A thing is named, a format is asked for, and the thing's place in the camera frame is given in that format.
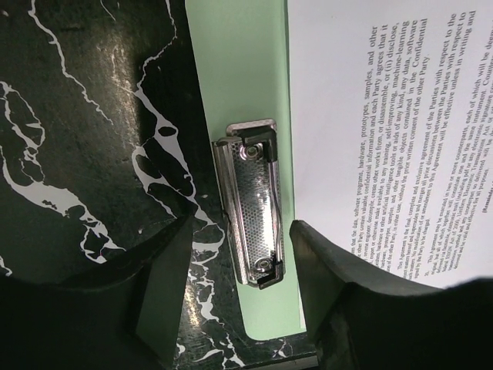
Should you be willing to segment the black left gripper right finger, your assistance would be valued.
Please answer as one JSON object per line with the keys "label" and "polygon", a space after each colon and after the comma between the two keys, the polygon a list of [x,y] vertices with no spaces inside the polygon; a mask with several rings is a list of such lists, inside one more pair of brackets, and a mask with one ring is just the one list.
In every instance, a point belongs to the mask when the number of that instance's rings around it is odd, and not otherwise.
{"label": "black left gripper right finger", "polygon": [[322,369],[490,369],[492,281],[439,289],[386,272],[309,224],[290,226],[307,334]]}

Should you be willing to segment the green clipboard folder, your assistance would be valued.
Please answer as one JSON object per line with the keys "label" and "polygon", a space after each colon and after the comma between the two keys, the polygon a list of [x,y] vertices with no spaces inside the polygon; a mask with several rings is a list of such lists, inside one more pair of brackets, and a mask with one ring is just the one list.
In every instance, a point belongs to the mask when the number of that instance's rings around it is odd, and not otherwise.
{"label": "green clipboard folder", "polygon": [[[283,230],[294,219],[284,1],[188,1],[193,52],[210,139],[230,123],[274,119],[280,150]],[[293,248],[284,238],[286,274],[264,290],[238,285],[248,337],[266,341],[304,332]]]}

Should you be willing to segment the printed white paper sheet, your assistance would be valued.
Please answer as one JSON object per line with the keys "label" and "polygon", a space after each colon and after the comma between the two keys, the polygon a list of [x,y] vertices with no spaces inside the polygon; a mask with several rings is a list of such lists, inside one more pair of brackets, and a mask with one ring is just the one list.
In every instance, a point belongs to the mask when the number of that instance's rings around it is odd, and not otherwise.
{"label": "printed white paper sheet", "polygon": [[401,278],[492,275],[492,3],[287,4],[295,216]]}

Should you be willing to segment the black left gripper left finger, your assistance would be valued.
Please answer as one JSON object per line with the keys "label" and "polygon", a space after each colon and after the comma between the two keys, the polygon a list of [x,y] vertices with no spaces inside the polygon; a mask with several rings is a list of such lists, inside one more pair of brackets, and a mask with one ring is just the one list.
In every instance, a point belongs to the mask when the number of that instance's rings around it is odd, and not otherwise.
{"label": "black left gripper left finger", "polygon": [[1,279],[3,369],[170,369],[193,242],[180,217],[58,284]]}

